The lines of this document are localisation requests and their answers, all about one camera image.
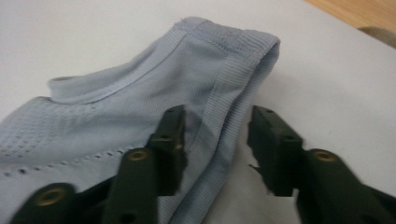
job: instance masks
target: light blue fabric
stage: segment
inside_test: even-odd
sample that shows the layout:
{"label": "light blue fabric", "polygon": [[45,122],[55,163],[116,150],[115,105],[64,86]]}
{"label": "light blue fabric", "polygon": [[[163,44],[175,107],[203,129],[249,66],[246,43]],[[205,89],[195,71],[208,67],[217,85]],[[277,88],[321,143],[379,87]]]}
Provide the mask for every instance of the light blue fabric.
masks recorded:
{"label": "light blue fabric", "polygon": [[228,173],[241,122],[272,70],[278,39],[199,18],[177,23],[131,62],[49,82],[0,124],[0,218],[36,189],[84,190],[113,176],[123,152],[142,147],[169,107],[187,109],[188,166],[160,223],[200,223]]}

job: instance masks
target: white table surface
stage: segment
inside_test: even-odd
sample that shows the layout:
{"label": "white table surface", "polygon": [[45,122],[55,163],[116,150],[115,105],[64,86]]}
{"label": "white table surface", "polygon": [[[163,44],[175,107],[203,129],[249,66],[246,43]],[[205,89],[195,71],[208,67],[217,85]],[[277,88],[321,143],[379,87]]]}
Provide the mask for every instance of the white table surface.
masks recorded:
{"label": "white table surface", "polygon": [[[130,61],[189,16],[277,35],[280,58],[254,104],[272,108],[305,148],[340,155],[362,182],[396,195],[396,50],[303,1],[0,0],[0,119],[54,77]],[[205,223],[299,223],[268,196],[245,144]]]}

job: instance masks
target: garment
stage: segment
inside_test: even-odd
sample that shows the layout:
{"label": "garment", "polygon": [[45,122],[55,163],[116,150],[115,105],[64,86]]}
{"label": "garment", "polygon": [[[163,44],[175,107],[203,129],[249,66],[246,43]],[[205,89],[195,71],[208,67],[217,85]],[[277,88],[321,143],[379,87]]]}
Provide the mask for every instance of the garment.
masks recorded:
{"label": "garment", "polygon": [[187,18],[129,63],[49,81],[0,124],[0,217],[36,189],[84,190],[113,176],[121,154],[143,147],[163,111],[186,106],[188,166],[181,188],[159,200],[160,223],[199,223],[222,187],[241,122],[278,57],[266,33]]}

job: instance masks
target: brass screw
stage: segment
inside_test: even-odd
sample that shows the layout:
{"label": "brass screw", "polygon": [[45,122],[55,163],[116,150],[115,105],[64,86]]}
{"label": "brass screw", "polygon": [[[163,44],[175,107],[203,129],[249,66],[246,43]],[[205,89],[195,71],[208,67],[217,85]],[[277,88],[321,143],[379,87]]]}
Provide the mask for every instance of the brass screw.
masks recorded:
{"label": "brass screw", "polygon": [[130,161],[142,161],[147,158],[149,154],[145,151],[138,150],[128,154],[128,160]]}
{"label": "brass screw", "polygon": [[183,148],[183,145],[181,145],[181,144],[176,145],[176,149],[182,149],[182,148]]}
{"label": "brass screw", "polygon": [[35,200],[38,206],[47,206],[59,202],[64,198],[65,191],[62,188],[49,189],[40,194]]}
{"label": "brass screw", "polygon": [[329,153],[327,151],[316,151],[316,152],[314,152],[314,155],[320,161],[335,161],[336,160],[335,156],[332,153]]}

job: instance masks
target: wooden surface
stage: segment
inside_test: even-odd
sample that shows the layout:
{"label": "wooden surface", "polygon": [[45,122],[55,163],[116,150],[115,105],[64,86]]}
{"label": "wooden surface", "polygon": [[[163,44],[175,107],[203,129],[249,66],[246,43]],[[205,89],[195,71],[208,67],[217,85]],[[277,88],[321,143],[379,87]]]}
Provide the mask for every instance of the wooden surface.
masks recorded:
{"label": "wooden surface", "polygon": [[396,34],[396,0],[305,0],[361,28],[377,26]]}

